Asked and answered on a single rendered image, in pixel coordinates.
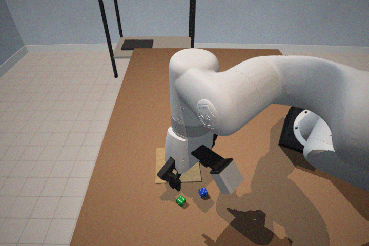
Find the blue die with white pips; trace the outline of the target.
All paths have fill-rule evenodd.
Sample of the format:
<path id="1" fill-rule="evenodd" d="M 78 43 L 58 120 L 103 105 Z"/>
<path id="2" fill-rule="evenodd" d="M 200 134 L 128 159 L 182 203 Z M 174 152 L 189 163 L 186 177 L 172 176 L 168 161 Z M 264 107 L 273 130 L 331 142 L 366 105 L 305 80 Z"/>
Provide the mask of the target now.
<path id="1" fill-rule="evenodd" d="M 200 195 L 201 198 L 204 198 L 204 197 L 206 197 L 208 195 L 208 192 L 207 192 L 207 190 L 205 188 L 199 189 L 198 193 L 199 193 L 199 195 Z"/>

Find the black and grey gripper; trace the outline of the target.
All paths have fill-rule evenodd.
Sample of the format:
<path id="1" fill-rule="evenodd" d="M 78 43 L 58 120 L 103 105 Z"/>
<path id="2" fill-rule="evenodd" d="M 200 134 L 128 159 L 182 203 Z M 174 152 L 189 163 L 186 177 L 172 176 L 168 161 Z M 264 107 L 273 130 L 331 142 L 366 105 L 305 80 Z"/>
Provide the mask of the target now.
<path id="1" fill-rule="evenodd" d="M 218 135 L 209 131 L 207 134 L 200 137 L 184 137 L 176 133 L 172 126 L 168 128 L 165 144 L 165 161 L 166 163 L 157 173 L 157 176 L 169 182 L 171 188 L 175 188 L 178 192 L 181 189 L 181 174 L 185 173 L 192 166 L 201 163 L 204 167 L 208 167 L 196 157 L 191 155 L 191 152 L 199 148 L 201 145 L 206 146 L 210 150 L 215 145 L 215 140 Z M 172 172 L 176 170 L 176 175 Z"/>

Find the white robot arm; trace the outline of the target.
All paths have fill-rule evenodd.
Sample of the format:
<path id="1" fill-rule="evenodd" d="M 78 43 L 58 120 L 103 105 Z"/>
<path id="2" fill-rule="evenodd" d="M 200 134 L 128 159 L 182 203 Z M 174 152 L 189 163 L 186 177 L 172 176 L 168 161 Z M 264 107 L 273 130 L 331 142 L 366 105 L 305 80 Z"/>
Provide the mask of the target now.
<path id="1" fill-rule="evenodd" d="M 285 55 L 254 57 L 219 72 L 213 53 L 191 48 L 171 57 L 169 81 L 171 125 L 179 135 L 229 136 L 270 104 L 303 108 L 293 130 L 306 161 L 369 192 L 368 71 Z M 233 158 L 204 145 L 191 155 L 212 169 L 222 194 L 244 180 Z"/>

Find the green die with white pips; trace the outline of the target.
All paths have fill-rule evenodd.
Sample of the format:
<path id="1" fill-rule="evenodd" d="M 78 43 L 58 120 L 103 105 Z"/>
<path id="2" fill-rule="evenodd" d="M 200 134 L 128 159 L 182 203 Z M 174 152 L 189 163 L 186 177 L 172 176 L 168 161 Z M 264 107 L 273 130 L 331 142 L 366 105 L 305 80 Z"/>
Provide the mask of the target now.
<path id="1" fill-rule="evenodd" d="M 186 203 L 186 199 L 183 197 L 183 196 L 179 196 L 177 199 L 176 199 L 176 203 L 182 207 L 185 203 Z"/>

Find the beige flat mat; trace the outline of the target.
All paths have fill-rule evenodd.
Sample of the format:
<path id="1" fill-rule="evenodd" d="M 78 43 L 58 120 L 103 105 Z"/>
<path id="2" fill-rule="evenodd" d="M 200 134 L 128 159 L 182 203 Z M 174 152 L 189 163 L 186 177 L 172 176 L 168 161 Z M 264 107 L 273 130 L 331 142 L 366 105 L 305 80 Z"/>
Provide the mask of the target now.
<path id="1" fill-rule="evenodd" d="M 165 180 L 160 179 L 157 176 L 157 173 L 165 164 L 165 148 L 156 148 L 156 176 L 155 176 L 155 184 L 160 183 L 169 183 Z M 177 171 L 173 170 L 173 173 L 176 175 Z M 182 182 L 201 182 L 201 174 L 200 174 L 200 167 L 199 162 L 191 167 L 188 171 L 183 173 L 179 178 Z"/>

